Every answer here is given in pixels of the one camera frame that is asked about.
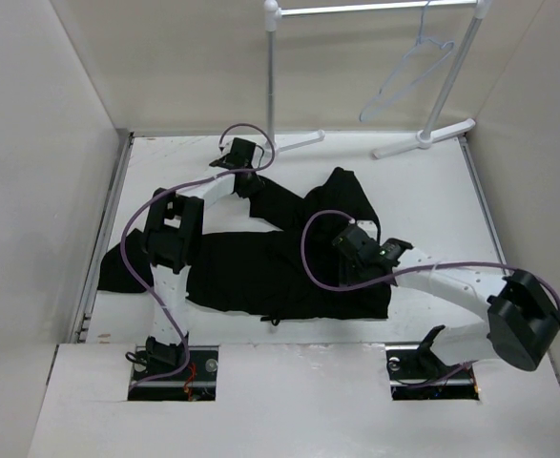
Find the black trousers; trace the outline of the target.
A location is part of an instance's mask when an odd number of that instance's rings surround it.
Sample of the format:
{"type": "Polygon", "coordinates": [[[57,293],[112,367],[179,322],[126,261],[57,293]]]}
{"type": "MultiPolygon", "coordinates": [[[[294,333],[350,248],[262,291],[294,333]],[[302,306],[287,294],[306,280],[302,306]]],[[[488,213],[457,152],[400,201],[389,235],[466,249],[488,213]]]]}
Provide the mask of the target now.
{"type": "Polygon", "coordinates": [[[324,290],[314,283],[338,286],[340,255],[332,241],[348,217],[380,222],[354,172],[337,167],[303,197],[260,177],[245,195],[250,217],[265,220],[272,230],[204,235],[187,280],[191,302],[221,312],[245,312],[272,324],[387,319],[387,283],[349,292],[324,290]]]}

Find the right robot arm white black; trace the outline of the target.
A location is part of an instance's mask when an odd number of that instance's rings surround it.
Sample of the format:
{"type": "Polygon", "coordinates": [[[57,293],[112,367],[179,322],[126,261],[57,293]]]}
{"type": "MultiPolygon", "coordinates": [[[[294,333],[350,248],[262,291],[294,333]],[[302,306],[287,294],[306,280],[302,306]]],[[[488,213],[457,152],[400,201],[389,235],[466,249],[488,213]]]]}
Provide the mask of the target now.
{"type": "Polygon", "coordinates": [[[477,323],[459,327],[438,324],[425,335],[410,362],[427,377],[492,359],[533,371],[560,330],[559,301],[530,272],[493,262],[442,262],[404,240],[378,243],[355,223],[333,245],[347,267],[344,286],[386,277],[477,317],[477,323]]]}

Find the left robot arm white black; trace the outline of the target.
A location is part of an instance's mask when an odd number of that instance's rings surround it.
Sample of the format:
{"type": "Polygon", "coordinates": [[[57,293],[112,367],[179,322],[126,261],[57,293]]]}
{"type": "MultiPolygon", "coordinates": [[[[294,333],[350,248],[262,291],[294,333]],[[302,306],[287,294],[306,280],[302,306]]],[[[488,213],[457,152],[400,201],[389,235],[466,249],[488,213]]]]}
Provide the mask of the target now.
{"type": "Polygon", "coordinates": [[[171,381],[185,375],[190,360],[187,279],[202,243],[204,212],[235,193],[237,179],[251,174],[254,159],[264,154],[257,143],[238,137],[220,151],[202,177],[157,189],[142,210],[142,245],[153,277],[148,288],[158,304],[146,346],[157,371],[171,381]]]}

